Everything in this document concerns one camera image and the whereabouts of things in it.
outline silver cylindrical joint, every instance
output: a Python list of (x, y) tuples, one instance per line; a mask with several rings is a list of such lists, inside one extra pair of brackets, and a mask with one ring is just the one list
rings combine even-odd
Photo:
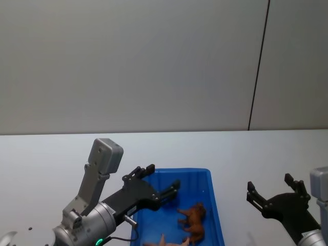
[(138, 223), (135, 222), (131, 217), (128, 215), (124, 215), (124, 220), (129, 223), (133, 229), (136, 229), (138, 227)]
[(73, 226), (73, 228), (77, 228), (81, 225), (82, 218), (77, 213), (71, 211), (67, 217), (69, 225)]
[(321, 230), (314, 230), (305, 234), (298, 246), (327, 246), (323, 240)]
[(60, 224), (54, 228), (57, 246), (94, 246), (116, 229), (114, 216), (105, 203), (98, 205), (82, 219), (77, 229), (70, 229)]

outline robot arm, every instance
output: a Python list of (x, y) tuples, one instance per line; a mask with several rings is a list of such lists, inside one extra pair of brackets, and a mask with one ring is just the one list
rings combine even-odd
[(123, 221), (136, 229), (130, 217), (141, 209), (158, 210), (174, 199), (180, 188), (176, 180), (164, 191), (156, 191), (142, 180), (155, 172), (155, 165), (137, 167), (122, 180), (122, 189), (99, 202), (105, 181), (118, 169), (123, 148), (110, 139), (94, 141), (78, 195), (64, 208), (61, 224), (53, 230), (29, 228), (9, 232), (0, 246), (94, 246), (103, 245)]
[(328, 245), (328, 167), (313, 169), (310, 173), (311, 194), (320, 207), (321, 233)]
[(290, 174), (285, 174), (285, 182), (294, 193), (276, 195), (269, 200), (260, 196), (253, 183), (248, 182), (247, 201), (256, 207), (264, 218), (280, 221), (295, 244), (303, 238), (303, 233), (320, 229), (320, 225), (308, 212), (310, 195), (306, 192), (303, 181), (295, 181)]

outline brown toy horse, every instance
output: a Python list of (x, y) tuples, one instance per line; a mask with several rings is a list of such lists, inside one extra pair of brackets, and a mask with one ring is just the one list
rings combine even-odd
[(183, 230), (190, 232), (190, 242), (195, 245), (195, 242), (201, 241), (204, 238), (204, 228), (201, 221), (205, 218), (206, 210), (202, 202), (198, 202), (195, 206), (192, 206), (188, 210), (177, 210), (180, 214), (186, 215), (186, 219), (178, 219), (179, 223), (183, 224)]

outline toy animal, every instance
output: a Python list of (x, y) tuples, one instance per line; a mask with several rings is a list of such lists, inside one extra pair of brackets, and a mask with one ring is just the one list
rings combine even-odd
[(183, 230), (185, 232), (191, 233), (190, 242), (194, 246), (195, 243), (201, 241), (205, 235), (202, 220), (205, 218), (206, 209), (202, 202), (198, 202), (188, 210), (178, 209), (177, 211), (187, 217), (186, 219), (179, 219), (178, 222), (183, 224)]
[(162, 234), (159, 244), (155, 244), (155, 243), (144, 243), (143, 244), (143, 246), (188, 246), (188, 245), (189, 245), (189, 238), (187, 238), (186, 241), (182, 244), (166, 243), (164, 234)]

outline green indicator light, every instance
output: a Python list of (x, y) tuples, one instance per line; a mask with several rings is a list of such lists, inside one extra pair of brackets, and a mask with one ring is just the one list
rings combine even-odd
[(103, 241), (103, 239), (102, 239), (102, 238), (101, 238), (101, 239), (99, 239), (99, 240), (96, 242), (96, 246), (100, 245), (102, 241)]

